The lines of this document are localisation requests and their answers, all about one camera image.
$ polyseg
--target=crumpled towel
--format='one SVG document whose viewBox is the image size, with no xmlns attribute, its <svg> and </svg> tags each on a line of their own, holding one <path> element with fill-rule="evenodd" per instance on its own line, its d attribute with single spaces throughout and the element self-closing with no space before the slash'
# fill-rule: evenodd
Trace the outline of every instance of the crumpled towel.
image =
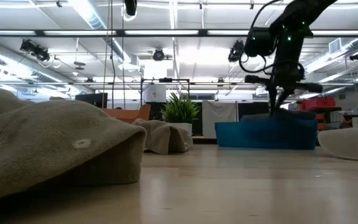
<svg viewBox="0 0 358 224">
<path fill-rule="evenodd" d="M 193 147 L 191 135 L 181 128 L 172 126 L 170 123 L 136 119 L 133 125 L 142 126 L 146 129 L 146 150 L 167 155 L 169 152 L 186 152 Z"/>
<path fill-rule="evenodd" d="M 145 138 L 144 128 L 88 103 L 34 104 L 0 90 L 0 197 L 50 179 L 71 185 L 137 182 Z"/>
</svg>

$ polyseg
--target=blue bin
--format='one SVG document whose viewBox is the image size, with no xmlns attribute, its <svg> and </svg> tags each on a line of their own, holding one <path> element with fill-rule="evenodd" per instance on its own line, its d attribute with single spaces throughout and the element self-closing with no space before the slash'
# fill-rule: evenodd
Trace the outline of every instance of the blue bin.
<svg viewBox="0 0 358 224">
<path fill-rule="evenodd" d="M 266 117 L 257 121 L 218 122 L 215 131 L 219 147 L 313 150 L 317 121 Z"/>
</svg>

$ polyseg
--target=white curtain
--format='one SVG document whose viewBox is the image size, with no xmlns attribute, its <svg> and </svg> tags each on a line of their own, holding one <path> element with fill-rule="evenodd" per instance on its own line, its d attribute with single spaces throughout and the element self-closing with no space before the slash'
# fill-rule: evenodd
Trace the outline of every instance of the white curtain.
<svg viewBox="0 0 358 224">
<path fill-rule="evenodd" d="M 216 139 L 215 122 L 235 122 L 236 104 L 203 101 L 203 136 Z"/>
</svg>

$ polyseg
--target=orange couch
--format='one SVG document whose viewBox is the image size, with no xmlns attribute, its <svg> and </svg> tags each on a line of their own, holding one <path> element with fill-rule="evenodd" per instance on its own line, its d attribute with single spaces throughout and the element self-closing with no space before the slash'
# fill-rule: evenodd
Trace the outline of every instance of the orange couch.
<svg viewBox="0 0 358 224">
<path fill-rule="evenodd" d="M 140 110 L 105 109 L 103 111 L 113 118 L 132 124 L 137 118 L 149 120 L 151 105 L 143 105 Z"/>
</svg>

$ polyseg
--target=green plant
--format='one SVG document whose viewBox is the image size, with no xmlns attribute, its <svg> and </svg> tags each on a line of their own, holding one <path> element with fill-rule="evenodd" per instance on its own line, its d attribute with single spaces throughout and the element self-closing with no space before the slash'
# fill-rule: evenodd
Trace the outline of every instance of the green plant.
<svg viewBox="0 0 358 224">
<path fill-rule="evenodd" d="M 164 120 L 169 123 L 192 123 L 198 112 L 199 106 L 196 106 L 187 97 L 184 100 L 179 99 L 176 94 L 171 93 L 165 108 L 161 110 Z"/>
</svg>

